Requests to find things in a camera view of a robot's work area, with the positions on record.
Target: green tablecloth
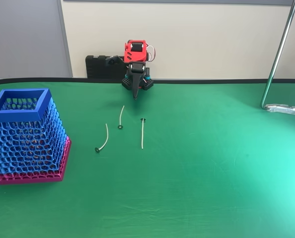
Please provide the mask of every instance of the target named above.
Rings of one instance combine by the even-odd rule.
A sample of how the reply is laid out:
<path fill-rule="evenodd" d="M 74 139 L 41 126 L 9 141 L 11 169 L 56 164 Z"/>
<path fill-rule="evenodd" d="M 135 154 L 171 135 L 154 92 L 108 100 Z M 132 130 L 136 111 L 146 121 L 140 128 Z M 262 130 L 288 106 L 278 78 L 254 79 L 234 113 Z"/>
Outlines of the green tablecloth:
<path fill-rule="evenodd" d="M 259 108 L 264 84 L 3 88 L 50 88 L 73 143 L 63 182 L 0 186 L 0 238 L 295 238 L 295 116 Z"/>

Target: white wall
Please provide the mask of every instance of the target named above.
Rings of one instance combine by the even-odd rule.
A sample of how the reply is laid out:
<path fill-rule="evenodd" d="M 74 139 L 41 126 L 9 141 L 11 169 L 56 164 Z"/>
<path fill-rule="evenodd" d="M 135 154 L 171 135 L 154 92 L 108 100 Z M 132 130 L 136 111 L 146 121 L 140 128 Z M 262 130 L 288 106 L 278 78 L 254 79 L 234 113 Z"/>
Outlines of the white wall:
<path fill-rule="evenodd" d="M 129 39 L 156 48 L 153 78 L 268 78 L 289 6 L 62 1 L 74 77 L 87 55 L 123 55 Z M 276 78 L 295 78 L 295 17 Z"/>

